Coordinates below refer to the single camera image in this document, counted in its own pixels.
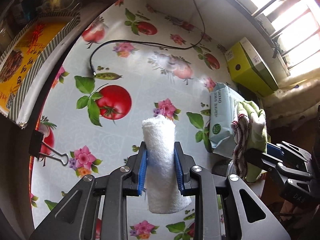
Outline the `green towel stack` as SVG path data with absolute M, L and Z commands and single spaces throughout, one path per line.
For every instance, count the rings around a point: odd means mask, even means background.
M 240 101 L 235 107 L 231 128 L 235 141 L 233 164 L 236 174 L 249 184 L 255 183 L 262 169 L 250 164 L 245 153 L 250 149 L 267 152 L 265 111 L 253 101 Z

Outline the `white towel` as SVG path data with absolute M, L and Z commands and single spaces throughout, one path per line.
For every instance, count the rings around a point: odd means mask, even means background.
M 175 173 L 175 124 L 163 115 L 142 121 L 148 164 L 145 188 L 151 213 L 171 214 L 191 204 L 181 195 Z

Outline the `cream dotted curtain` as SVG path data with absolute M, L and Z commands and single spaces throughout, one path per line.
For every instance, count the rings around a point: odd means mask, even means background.
M 275 91 L 262 99 L 269 129 L 292 130 L 317 116 L 319 77 L 304 80 Z

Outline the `light blue wet wipes pack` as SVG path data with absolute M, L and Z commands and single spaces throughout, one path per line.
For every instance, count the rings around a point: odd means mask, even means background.
M 231 123 L 238 102 L 244 98 L 224 83 L 217 83 L 210 93 L 209 140 L 212 151 L 231 158 L 236 146 Z

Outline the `yellow green cardboard box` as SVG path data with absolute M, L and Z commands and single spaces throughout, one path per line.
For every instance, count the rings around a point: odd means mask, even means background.
M 242 38 L 225 52 L 232 81 L 263 98 L 278 90 L 269 67 L 247 38 Z

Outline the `floral tablecloth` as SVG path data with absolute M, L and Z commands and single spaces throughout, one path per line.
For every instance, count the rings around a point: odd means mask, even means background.
M 118 0 L 82 33 L 64 60 L 39 123 L 47 157 L 31 177 L 39 225 L 86 175 L 124 165 L 143 140 L 142 121 L 162 113 L 195 161 L 211 168 L 210 93 L 235 88 L 223 46 L 150 0 Z

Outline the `yellow red printed board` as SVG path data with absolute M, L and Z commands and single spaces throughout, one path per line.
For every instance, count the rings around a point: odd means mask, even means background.
M 20 127 L 18 115 L 32 82 L 57 45 L 80 23 L 78 12 L 50 12 L 29 22 L 1 55 L 1 114 Z

